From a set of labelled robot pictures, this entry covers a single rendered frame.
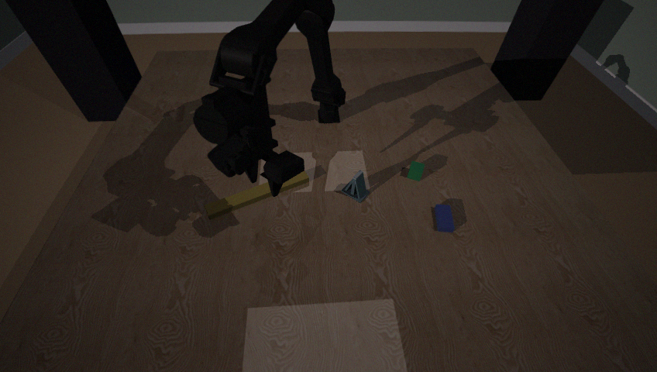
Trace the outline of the green rectangular block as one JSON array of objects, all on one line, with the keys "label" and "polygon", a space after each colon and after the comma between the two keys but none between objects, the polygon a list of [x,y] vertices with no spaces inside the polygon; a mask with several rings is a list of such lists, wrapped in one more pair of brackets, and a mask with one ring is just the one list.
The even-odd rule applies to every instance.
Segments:
[{"label": "green rectangular block", "polygon": [[422,164],[422,163],[419,163],[419,162],[416,162],[416,161],[412,161],[409,172],[408,172],[408,178],[416,180],[416,181],[420,181],[421,176],[423,174],[424,167],[425,167],[425,164]]}]

